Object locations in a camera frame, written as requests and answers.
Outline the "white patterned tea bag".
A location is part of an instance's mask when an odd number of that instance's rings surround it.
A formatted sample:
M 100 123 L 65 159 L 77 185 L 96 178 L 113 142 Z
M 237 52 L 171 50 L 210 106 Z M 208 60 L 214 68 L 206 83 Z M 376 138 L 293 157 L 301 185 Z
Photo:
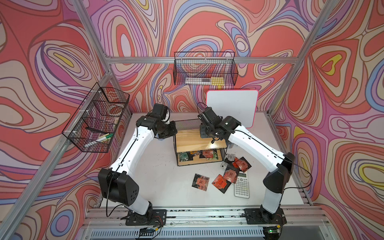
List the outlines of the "white patterned tea bag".
M 221 163 L 221 168 L 225 169 L 227 166 L 232 166 L 233 163 L 236 160 L 236 155 L 234 154 L 226 154 L 222 163 Z

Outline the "red tea bag black edge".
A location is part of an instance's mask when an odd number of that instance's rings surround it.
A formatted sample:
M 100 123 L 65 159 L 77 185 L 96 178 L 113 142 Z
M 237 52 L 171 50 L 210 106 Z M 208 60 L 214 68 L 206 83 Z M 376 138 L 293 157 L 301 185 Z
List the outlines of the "red tea bag black edge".
M 199 174 L 195 174 L 192 187 L 206 192 L 209 181 L 210 181 L 210 178 L 199 175 Z

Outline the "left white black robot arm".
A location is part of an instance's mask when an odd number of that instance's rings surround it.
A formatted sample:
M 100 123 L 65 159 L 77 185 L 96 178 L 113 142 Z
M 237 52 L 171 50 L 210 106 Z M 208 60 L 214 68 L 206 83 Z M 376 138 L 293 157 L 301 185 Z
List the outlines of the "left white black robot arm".
M 141 117 L 120 156 L 110 167 L 101 169 L 98 174 L 103 198 L 122 204 L 138 215 L 149 215 L 152 204 L 140 195 L 140 187 L 134 179 L 135 171 L 152 140 L 166 139 L 176 134 L 174 121 L 162 122 L 150 117 Z

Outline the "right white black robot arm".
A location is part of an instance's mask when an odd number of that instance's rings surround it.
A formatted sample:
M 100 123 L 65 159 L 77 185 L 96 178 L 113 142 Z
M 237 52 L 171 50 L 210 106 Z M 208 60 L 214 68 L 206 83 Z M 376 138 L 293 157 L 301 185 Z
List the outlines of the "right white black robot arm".
M 263 180 L 266 188 L 264 201 L 260 213 L 269 218 L 280 209 L 281 200 L 286 184 L 291 178 L 295 163 L 295 156 L 282 153 L 254 136 L 234 117 L 219 117 L 211 107 L 207 107 L 198 114 L 205 134 L 215 140 L 225 140 L 242 148 L 258 160 L 267 170 L 268 174 Z

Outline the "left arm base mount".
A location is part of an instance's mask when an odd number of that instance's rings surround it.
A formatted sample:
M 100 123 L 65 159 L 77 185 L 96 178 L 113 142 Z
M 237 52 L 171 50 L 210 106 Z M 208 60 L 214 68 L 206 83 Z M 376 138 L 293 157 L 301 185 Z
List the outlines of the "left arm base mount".
M 167 210 L 150 210 L 145 215 L 129 211 L 128 215 L 122 220 L 126 221 L 126 226 L 164 226 L 167 221 Z

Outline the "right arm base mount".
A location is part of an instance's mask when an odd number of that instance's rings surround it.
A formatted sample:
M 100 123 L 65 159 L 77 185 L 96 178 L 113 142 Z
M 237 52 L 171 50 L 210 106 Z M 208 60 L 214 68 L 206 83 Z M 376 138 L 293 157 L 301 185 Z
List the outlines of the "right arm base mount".
M 246 218 L 248 225 L 285 225 L 287 219 L 285 217 L 284 211 L 281 207 L 278 207 L 277 211 L 274 214 L 271 214 L 265 210 L 262 206 L 259 208 L 244 209 L 242 214 Z

